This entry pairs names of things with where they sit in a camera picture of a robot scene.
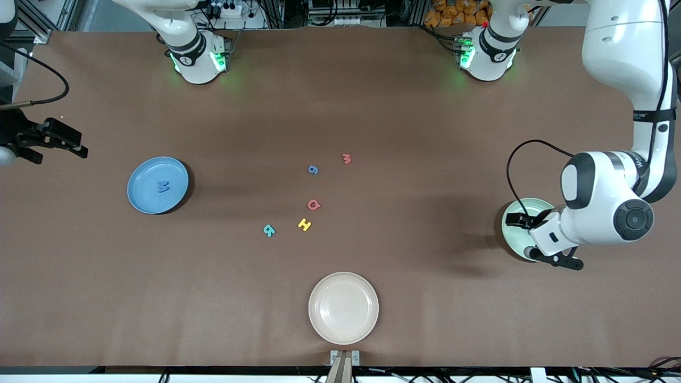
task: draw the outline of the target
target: brown table surface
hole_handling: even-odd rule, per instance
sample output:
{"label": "brown table surface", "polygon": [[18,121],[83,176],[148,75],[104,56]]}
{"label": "brown table surface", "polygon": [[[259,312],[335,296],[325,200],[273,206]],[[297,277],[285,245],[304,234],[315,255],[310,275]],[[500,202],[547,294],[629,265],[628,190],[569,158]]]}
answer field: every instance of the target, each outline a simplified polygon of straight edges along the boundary
{"label": "brown table surface", "polygon": [[[530,29],[510,72],[482,83],[418,29],[246,32],[231,71],[194,86],[153,33],[55,33],[36,57],[71,93],[25,112],[63,116],[90,157],[43,150],[41,166],[0,172],[0,364],[324,363],[338,347],[307,304],[337,271],[379,296],[374,331],[351,347],[366,365],[681,354],[678,187],[654,205],[649,236],[581,248],[580,272],[500,245],[517,144],[631,147],[631,105],[585,72],[582,34]],[[19,99],[60,87],[31,64]],[[141,214],[126,184],[159,155],[186,162],[195,191],[174,213]],[[566,161],[525,148],[519,193],[561,203]]]}

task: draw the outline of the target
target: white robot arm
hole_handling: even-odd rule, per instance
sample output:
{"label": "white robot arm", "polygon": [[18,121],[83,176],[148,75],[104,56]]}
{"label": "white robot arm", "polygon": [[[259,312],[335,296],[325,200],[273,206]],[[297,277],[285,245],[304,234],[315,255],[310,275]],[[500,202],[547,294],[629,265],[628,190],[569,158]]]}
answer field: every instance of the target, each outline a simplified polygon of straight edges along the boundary
{"label": "white robot arm", "polygon": [[[497,0],[488,28],[466,37],[472,49],[461,67],[480,80],[496,80],[511,66],[528,24],[521,5],[555,5],[570,0]],[[667,59],[666,0],[590,0],[582,61],[598,81],[619,91],[633,105],[633,148],[591,151],[573,156],[560,186],[565,205],[538,217],[515,215],[506,224],[529,229],[536,260],[580,269],[568,249],[579,245],[630,243],[652,228],[650,203],[676,182],[674,123],[676,79]]]}
{"label": "white robot arm", "polygon": [[199,31],[186,12],[198,0],[114,0],[135,12],[159,33],[175,70],[192,84],[205,84],[227,70],[225,38]]}

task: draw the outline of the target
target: power strip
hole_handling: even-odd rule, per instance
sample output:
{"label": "power strip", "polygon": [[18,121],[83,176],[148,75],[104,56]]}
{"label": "power strip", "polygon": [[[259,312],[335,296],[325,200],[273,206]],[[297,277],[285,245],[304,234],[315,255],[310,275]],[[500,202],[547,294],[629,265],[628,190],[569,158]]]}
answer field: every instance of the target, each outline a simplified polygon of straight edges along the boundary
{"label": "power strip", "polygon": [[220,17],[241,18],[243,9],[244,9],[243,5],[237,5],[233,10],[229,9],[229,8],[222,9],[222,12],[220,13]]}

